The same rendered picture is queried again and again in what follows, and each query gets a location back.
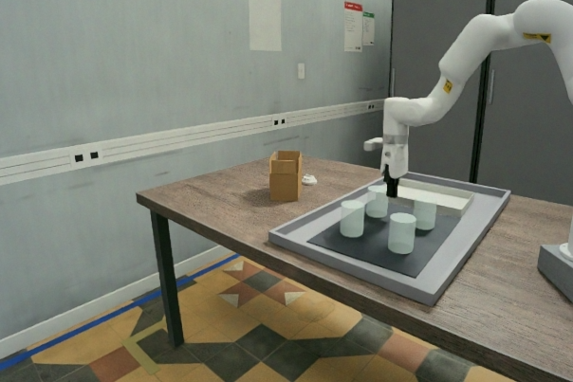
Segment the brown cardboard box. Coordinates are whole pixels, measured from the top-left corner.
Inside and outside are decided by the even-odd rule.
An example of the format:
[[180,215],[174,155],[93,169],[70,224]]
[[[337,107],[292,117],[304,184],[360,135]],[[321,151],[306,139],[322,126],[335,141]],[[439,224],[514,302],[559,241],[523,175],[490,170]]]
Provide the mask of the brown cardboard box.
[[278,160],[274,152],[269,159],[269,187],[270,200],[299,200],[302,189],[300,151],[278,151]]

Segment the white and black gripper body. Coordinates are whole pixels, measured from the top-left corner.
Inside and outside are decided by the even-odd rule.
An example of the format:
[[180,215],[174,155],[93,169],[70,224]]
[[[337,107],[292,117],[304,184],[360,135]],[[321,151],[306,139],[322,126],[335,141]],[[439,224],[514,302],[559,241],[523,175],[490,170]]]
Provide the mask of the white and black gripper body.
[[408,172],[408,143],[402,145],[394,145],[382,143],[382,157],[381,157],[381,176],[385,173],[386,164],[389,165],[389,174],[394,179],[397,179]]

